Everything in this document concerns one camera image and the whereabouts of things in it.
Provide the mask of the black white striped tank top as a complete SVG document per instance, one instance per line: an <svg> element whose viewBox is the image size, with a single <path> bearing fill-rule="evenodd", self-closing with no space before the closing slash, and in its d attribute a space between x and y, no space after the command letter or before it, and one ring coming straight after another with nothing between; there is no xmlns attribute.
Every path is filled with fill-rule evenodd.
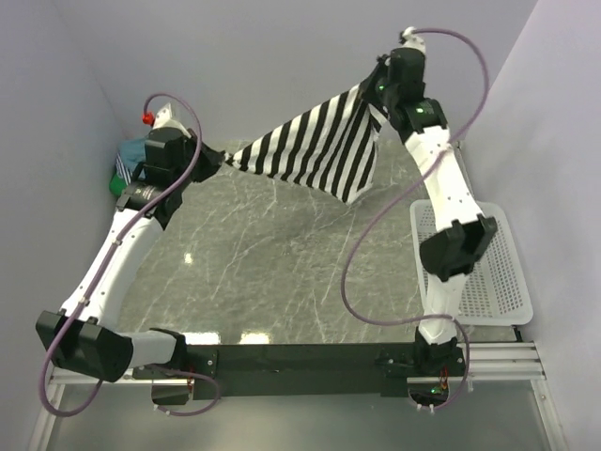
<svg viewBox="0 0 601 451"><path fill-rule="evenodd" d="M225 163L241 172L319 190L349 205L373 185L385 122L355 85L227 153Z"/></svg>

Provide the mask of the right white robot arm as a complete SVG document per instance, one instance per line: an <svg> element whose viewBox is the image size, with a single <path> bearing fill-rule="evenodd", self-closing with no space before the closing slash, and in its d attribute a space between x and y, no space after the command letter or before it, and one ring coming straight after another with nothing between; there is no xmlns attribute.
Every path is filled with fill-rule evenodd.
<svg viewBox="0 0 601 451"><path fill-rule="evenodd" d="M424 51L400 47L379 58L367 79L365 98L380 109L424 178L436 232L420 245L428 274L424 318L410 365L425 375L461 360L454 320L475 264L498 230L470 194L451 145L448 122L438 101L428 99Z"/></svg>

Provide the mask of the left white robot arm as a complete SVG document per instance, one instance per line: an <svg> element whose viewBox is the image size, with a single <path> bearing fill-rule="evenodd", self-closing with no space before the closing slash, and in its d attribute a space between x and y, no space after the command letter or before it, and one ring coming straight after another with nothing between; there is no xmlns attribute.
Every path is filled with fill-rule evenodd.
<svg viewBox="0 0 601 451"><path fill-rule="evenodd" d="M125 295L181 206L184 190L214 176L225 153L199 144L193 131L172 126L152 130L143 144L145 155L131 171L83 281L58 311L44 311L37 320L45 365L107 382L138 366L154 365L168 378L187 368L183 334L165 329L120 333L116 327Z"/></svg>

